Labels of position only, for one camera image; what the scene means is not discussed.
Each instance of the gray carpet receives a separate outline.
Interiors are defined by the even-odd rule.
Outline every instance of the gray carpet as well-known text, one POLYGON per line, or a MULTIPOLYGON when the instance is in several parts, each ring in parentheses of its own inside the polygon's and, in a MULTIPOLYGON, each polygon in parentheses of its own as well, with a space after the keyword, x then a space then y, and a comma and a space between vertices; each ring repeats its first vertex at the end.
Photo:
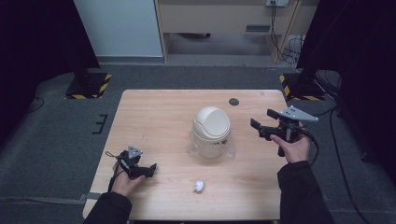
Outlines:
MULTIPOLYGON (((278 76, 289 68, 106 65, 113 75, 101 99, 65 100, 73 79, 65 74, 43 82, 38 99, 0 150, 0 197, 76 200, 90 190, 123 91, 128 89, 281 90, 278 76), (108 119, 101 134, 96 122, 108 119)), ((310 114, 335 106, 325 101, 288 101, 310 114)), ((396 190, 380 165, 361 162, 361 150, 345 122, 333 127, 355 202, 370 223, 396 223, 396 190)), ((347 196, 336 159, 330 114, 307 128, 320 152, 314 173, 336 223, 363 223, 347 196)), ((83 205, 0 203, 0 223, 82 223, 83 205)))

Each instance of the hand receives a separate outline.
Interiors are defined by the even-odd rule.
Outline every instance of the hand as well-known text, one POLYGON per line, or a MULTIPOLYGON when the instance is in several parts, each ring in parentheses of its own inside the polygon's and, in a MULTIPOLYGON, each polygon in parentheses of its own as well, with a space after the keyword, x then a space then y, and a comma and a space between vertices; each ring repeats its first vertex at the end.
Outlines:
POLYGON ((305 135, 301 134, 301 138, 294 143, 285 142, 274 134, 270 138, 283 148, 287 162, 308 161, 309 139, 305 135))
POLYGON ((123 172, 122 168, 120 167, 118 169, 118 173, 119 175, 114 181, 111 191, 123 195, 131 200, 132 193, 137 188, 137 186, 139 186, 143 180, 146 179, 146 177, 141 175, 137 179, 132 180, 125 172, 123 172))

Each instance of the hazard tape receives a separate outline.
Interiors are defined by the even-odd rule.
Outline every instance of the hazard tape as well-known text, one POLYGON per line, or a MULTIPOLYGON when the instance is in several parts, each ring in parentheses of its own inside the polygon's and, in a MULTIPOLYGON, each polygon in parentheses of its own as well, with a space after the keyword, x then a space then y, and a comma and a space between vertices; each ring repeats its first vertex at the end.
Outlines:
POLYGON ((96 92, 95 94, 72 94, 72 95, 67 95, 65 96, 65 99, 76 99, 76 100, 83 100, 83 99, 96 99, 96 98, 101 98, 103 94, 105 93, 105 90, 107 88, 108 82, 110 81, 111 75, 107 74, 105 79, 103 80, 103 83, 100 87, 99 92, 96 92))
POLYGON ((290 92, 288 83, 286 83, 285 81, 285 77, 282 75, 279 77, 279 79, 280 82, 282 83, 282 87, 286 95, 286 100, 310 100, 310 101, 325 100, 324 97, 317 97, 317 96, 309 96, 309 95, 299 96, 299 97, 293 96, 290 92))

